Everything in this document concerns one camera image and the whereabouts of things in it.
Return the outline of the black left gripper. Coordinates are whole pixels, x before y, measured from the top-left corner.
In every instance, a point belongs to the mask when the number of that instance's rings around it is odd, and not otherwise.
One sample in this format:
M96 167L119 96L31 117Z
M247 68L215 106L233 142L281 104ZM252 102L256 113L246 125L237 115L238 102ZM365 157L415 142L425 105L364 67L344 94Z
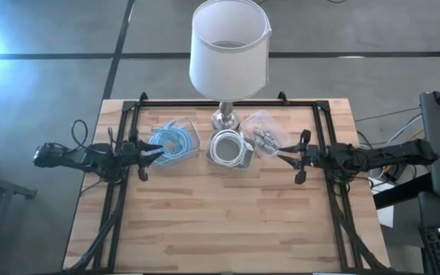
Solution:
M138 177L140 181L148 181L148 174L145 169L148 168L157 158L163 155L163 146L160 144L148 144L143 140L136 142L123 142L118 150L118 159L121 168L137 166Z

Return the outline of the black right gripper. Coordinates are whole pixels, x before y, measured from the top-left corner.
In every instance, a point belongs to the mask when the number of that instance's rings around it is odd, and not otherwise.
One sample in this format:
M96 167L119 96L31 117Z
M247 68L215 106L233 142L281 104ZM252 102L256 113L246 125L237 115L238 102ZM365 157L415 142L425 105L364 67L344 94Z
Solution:
M319 169L331 168L331 155L326 150L320 150L317 145L309 144L311 140L311 131L303 130L299 142L296 145L289 147L280 147L278 151L286 153L302 153L306 152L306 163L311 167ZM295 159L292 157L278 155L281 160L287 162L294 170L297 170L294 183L297 185L304 184L306 181L306 163L303 160Z

